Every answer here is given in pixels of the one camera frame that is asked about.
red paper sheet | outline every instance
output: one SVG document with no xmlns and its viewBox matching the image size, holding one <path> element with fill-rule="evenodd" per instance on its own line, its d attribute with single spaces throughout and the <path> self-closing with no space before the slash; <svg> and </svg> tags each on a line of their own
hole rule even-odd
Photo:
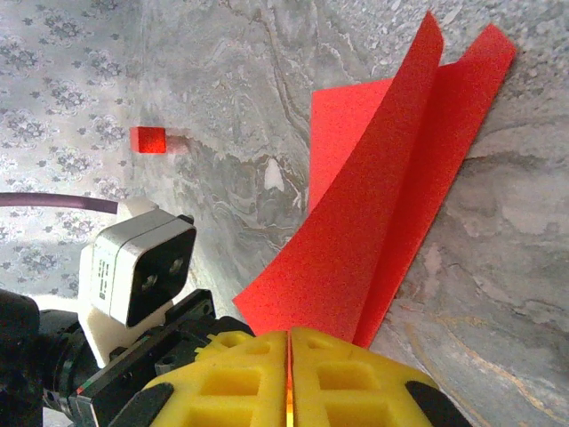
<svg viewBox="0 0 569 427">
<path fill-rule="evenodd" d="M 392 81 L 315 93 L 310 215 L 235 299 L 255 333 L 371 343 L 515 54 L 492 26 L 439 68 L 442 44 L 428 14 Z"/>
</svg>

purple cable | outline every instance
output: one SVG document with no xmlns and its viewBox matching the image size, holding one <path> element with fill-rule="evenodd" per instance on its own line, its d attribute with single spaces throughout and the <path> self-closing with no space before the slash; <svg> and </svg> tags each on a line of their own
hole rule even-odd
<svg viewBox="0 0 569 427">
<path fill-rule="evenodd" d="M 88 211 L 116 214 L 117 202 L 82 196 L 48 193 L 0 193 L 0 207 L 5 206 L 50 206 L 71 207 Z"/>
</svg>

